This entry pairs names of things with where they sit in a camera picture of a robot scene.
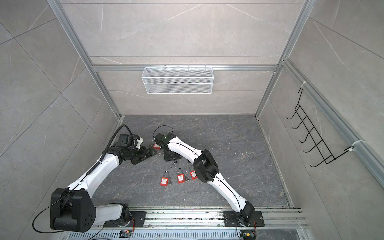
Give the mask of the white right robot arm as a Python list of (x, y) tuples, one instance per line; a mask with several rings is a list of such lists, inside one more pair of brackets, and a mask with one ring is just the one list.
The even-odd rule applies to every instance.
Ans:
[(222, 176), (218, 164), (209, 150), (198, 150), (184, 143), (173, 133), (157, 134), (154, 142), (164, 151), (177, 153), (194, 166), (200, 181), (215, 188), (230, 204), (232, 210), (224, 211), (227, 227), (263, 227), (264, 218), (260, 211), (238, 194)]

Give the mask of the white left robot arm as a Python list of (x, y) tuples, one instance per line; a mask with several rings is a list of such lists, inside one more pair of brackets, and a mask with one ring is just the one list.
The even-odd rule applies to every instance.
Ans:
[(143, 141), (138, 135), (120, 135), (86, 173), (66, 188), (56, 189), (51, 195), (51, 229), (84, 233), (99, 224), (118, 227), (130, 224), (132, 215), (128, 204), (94, 206), (92, 197), (122, 162), (130, 161), (137, 165), (157, 154), (153, 148), (143, 146)]

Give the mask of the red safety padlock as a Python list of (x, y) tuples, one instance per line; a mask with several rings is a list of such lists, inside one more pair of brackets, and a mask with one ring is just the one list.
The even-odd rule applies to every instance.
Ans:
[(169, 177), (169, 171), (165, 171), (162, 178), (161, 178), (161, 182), (160, 182), (160, 185), (163, 186), (163, 187), (166, 187), (168, 186), (169, 184), (169, 180), (170, 180), (170, 177)]
[(177, 181), (179, 184), (184, 183), (186, 181), (186, 176), (182, 168), (177, 169)]
[(190, 170), (191, 178), (192, 178), (193, 180), (197, 179), (198, 177), (197, 177), (197, 174), (196, 174), (196, 171), (195, 171), (195, 168), (194, 168), (193, 165), (190, 165), (190, 166), (189, 166), (189, 170)]
[(161, 149), (160, 146), (157, 145), (157, 144), (154, 144), (153, 148), (154, 148), (154, 149), (157, 149), (157, 150), (160, 150), (160, 149)]

